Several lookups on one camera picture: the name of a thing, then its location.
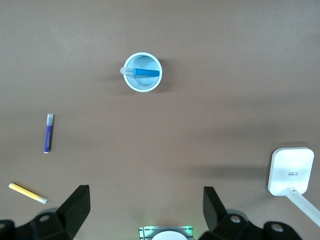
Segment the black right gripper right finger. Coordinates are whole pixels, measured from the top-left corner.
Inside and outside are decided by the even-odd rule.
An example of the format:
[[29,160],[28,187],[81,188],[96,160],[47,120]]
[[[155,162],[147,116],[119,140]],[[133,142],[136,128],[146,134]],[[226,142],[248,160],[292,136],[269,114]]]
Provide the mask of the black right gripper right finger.
[[237,213],[228,213],[216,190],[203,188],[202,211],[208,231],[201,240],[300,240],[300,235],[289,225],[268,221],[257,227]]

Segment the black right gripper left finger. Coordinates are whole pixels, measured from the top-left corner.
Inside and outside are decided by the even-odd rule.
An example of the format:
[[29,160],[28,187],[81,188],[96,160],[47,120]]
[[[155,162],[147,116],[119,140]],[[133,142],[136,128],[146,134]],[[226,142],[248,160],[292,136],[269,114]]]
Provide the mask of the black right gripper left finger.
[[55,211],[47,210],[21,226],[0,221],[2,240],[72,240],[91,210],[90,187],[80,185]]

